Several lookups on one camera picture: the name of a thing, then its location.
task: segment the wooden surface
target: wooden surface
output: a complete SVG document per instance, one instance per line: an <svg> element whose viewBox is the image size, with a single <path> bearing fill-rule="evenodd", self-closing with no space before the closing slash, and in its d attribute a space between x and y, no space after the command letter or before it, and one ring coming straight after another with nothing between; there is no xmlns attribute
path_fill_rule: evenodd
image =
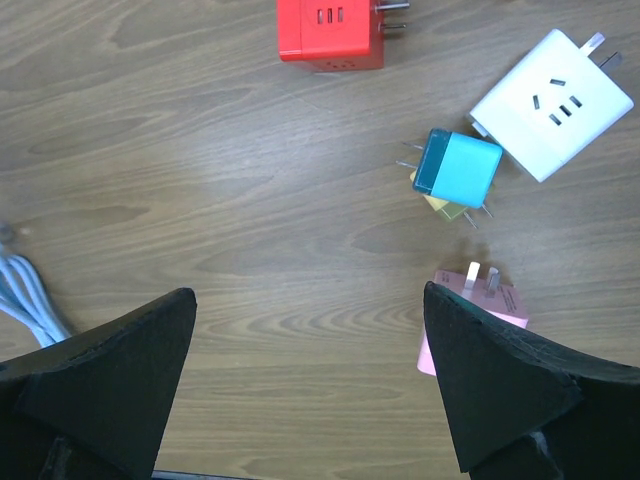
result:
<svg viewBox="0 0 640 480"><path fill-rule="evenodd" d="M640 98L635 0L414 2L384 70L277 57L264 0L3 1L0 205L78 330L174 287L199 312L158 468L262 479L457 479L415 368L422 288L508 272L531 330L640 365L640 114L543 185L508 161L445 224L402 141L465 114L551 28L597 30ZM2 359L36 348L0 319Z"/></svg>

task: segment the pink power adapter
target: pink power adapter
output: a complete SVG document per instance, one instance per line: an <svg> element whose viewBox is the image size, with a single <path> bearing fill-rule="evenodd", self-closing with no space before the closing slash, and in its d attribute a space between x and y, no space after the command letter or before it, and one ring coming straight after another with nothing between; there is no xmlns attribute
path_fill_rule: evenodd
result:
<svg viewBox="0 0 640 480"><path fill-rule="evenodd" d="M486 279L478 278L480 264L471 262L467 276L459 273L438 270L434 283L447 287L452 292L466 298L471 303L520 328L526 328L529 316L520 300L515 287L500 283L500 272L491 267ZM431 357L429 342L424 329L422 330L422 345L418 357L418 370L428 375L436 374L436 368Z"/></svg>

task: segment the blue cube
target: blue cube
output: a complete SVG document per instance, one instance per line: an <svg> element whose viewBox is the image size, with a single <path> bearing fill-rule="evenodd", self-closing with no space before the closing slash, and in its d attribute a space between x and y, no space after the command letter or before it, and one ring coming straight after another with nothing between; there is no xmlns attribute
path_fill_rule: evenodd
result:
<svg viewBox="0 0 640 480"><path fill-rule="evenodd" d="M489 193L502 147L460 133L433 129L413 181L424 195L480 208Z"/></svg>

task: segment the black object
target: black object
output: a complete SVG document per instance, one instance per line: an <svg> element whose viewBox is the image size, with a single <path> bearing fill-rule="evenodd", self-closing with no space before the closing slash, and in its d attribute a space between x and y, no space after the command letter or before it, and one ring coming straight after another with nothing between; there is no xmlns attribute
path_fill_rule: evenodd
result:
<svg viewBox="0 0 640 480"><path fill-rule="evenodd" d="M0 364L0 478L151 478L195 316L176 290Z"/></svg>
<svg viewBox="0 0 640 480"><path fill-rule="evenodd" d="M640 478L640 369L515 327L432 282L424 318L462 472Z"/></svg>

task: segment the light blue cord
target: light blue cord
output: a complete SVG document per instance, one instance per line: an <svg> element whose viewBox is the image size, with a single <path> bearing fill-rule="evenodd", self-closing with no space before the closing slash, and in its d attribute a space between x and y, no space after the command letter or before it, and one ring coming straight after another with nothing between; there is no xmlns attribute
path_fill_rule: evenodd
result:
<svg viewBox="0 0 640 480"><path fill-rule="evenodd" d="M0 244L0 310L26 325L41 347L71 336L55 314L34 266Z"/></svg>

